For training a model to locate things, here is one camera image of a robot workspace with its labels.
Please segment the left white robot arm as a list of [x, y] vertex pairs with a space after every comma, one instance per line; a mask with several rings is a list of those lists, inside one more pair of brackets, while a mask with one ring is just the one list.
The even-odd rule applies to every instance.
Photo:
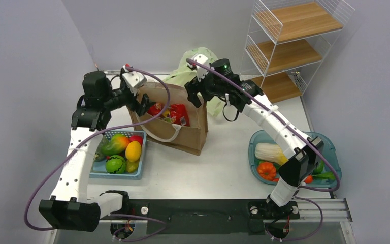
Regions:
[[147, 81], [139, 72], [122, 69], [120, 87], [113, 89], [102, 71], [84, 75], [76, 111], [72, 115], [70, 147], [51, 196], [41, 200], [38, 210], [52, 229], [93, 232], [101, 218], [114, 214], [124, 219], [131, 213], [128, 193], [108, 190], [88, 199], [87, 186], [95, 152], [111, 119], [111, 112], [123, 106], [143, 115], [153, 102], [139, 97]]

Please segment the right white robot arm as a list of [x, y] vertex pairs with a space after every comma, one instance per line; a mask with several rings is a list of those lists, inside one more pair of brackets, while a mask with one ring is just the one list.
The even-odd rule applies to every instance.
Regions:
[[273, 218], [281, 217], [318, 160], [324, 158], [323, 141], [297, 129], [256, 83], [234, 74], [227, 59], [213, 64], [202, 64], [190, 58], [186, 62], [197, 72], [196, 77], [185, 84], [190, 102], [199, 107], [201, 99], [225, 100], [227, 105], [252, 119], [284, 153], [285, 164], [279, 168], [279, 181], [267, 197], [268, 214]]

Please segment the brown jute tote bag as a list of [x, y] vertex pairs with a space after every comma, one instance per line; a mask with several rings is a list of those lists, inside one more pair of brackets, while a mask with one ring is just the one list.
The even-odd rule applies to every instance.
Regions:
[[[168, 106], [166, 105], [167, 92], [161, 84], [147, 82], [140, 88], [140, 95], [147, 94], [156, 103], [164, 104], [164, 108], [163, 114], [158, 114], [158, 118], [143, 125], [134, 126], [134, 129], [146, 132], [147, 139], [150, 141], [198, 156], [201, 154], [208, 133], [206, 103], [199, 98], [202, 104], [197, 108], [188, 101], [185, 88], [173, 84], [168, 84], [167, 87], [171, 94]], [[189, 127], [171, 123], [170, 106], [172, 104], [185, 105], [190, 121]], [[129, 114], [133, 124], [153, 118], [148, 113], [143, 116], [138, 116], [135, 112]]]

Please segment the orange mini pumpkin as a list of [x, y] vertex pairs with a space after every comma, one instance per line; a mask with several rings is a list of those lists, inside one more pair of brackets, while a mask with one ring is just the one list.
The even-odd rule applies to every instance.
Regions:
[[272, 162], [264, 161], [256, 168], [258, 174], [265, 180], [273, 181], [277, 175], [277, 169]]

